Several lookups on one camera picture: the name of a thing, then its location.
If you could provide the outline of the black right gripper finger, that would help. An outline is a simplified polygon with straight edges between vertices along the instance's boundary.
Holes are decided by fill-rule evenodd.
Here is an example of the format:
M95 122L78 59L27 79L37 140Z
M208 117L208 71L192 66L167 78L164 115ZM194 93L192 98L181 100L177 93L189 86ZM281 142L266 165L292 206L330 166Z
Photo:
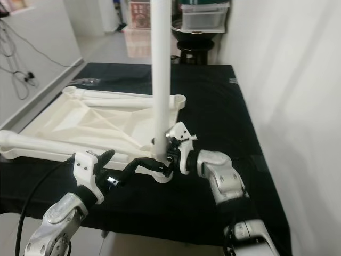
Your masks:
M154 158L139 157L133 159L127 164L127 175L132 175L132 173L135 173L139 166L149 169L149 171L152 172L161 173L161 175L166 178L170 178L173 173L173 171L171 171L166 164L156 161Z

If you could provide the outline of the cream plastic table top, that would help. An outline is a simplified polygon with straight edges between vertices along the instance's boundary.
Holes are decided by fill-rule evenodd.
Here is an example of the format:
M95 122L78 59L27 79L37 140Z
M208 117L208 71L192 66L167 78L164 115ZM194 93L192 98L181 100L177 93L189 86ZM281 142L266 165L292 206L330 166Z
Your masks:
M113 93L152 98L141 93ZM107 168L122 170L135 158L153 158L152 107L89 107L61 93L15 133L69 143L80 147L79 151L96 154L115 150Z

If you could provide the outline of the black table cloth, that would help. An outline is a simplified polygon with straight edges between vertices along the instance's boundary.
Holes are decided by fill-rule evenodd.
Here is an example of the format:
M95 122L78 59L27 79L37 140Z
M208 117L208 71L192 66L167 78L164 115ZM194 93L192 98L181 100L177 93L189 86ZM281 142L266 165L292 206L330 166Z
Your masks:
M229 65L172 65L171 74L171 92L187 98L177 119L197 135L195 150L224 152L231 158L278 251L290 255L287 217L234 70ZM76 186L70 166L54 170L55 165L54 161L26 157L2 160L0 213L20 214L25 199L37 187L26 215L41 219ZM212 246L222 246L224 226L208 182L180 173L168 183L136 174L93 207L82 224L102 231Z

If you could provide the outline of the clear plastic bag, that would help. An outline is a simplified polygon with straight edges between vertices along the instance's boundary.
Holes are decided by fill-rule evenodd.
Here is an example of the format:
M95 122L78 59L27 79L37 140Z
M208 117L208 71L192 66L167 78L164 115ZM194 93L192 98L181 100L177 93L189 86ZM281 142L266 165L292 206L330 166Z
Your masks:
M73 86L85 86L85 87L95 87L100 83L99 78L79 78L70 81L69 85Z

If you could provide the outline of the black wok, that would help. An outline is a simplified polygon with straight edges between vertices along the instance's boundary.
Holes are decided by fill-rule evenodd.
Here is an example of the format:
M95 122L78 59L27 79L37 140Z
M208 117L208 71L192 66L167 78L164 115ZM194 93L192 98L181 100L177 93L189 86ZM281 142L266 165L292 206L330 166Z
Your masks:
M211 50L215 45L214 37L217 36L217 33L183 31L175 25L172 25L172 34L180 50Z

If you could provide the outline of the pink checked cloth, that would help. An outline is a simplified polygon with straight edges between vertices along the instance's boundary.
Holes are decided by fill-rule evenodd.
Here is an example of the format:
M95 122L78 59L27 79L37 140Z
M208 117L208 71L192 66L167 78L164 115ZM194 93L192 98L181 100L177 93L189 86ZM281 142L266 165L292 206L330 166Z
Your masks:
M126 27L122 30L129 58L150 58L151 30Z

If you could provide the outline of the clear plastic storage box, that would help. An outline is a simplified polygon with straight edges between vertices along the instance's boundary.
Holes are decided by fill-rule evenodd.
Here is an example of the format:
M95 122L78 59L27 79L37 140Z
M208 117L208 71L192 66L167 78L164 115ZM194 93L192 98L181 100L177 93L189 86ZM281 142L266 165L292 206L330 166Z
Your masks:
M198 31L201 29L224 28L230 6L229 3L182 4L180 6L182 15L181 29Z

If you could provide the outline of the clear box with orange lid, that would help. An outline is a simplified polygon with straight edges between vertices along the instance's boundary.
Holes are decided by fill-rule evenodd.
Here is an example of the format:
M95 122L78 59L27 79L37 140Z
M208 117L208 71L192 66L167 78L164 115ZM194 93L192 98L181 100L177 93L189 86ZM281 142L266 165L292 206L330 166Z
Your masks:
M151 0L127 0L132 29L151 29Z

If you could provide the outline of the pink snack packet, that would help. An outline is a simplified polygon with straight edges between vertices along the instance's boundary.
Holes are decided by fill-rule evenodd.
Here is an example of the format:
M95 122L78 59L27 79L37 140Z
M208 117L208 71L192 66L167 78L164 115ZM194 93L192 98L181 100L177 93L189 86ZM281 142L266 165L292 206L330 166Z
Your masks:
M14 12L14 4L12 3L12 0L0 0L0 3L3 6L3 9L7 13Z

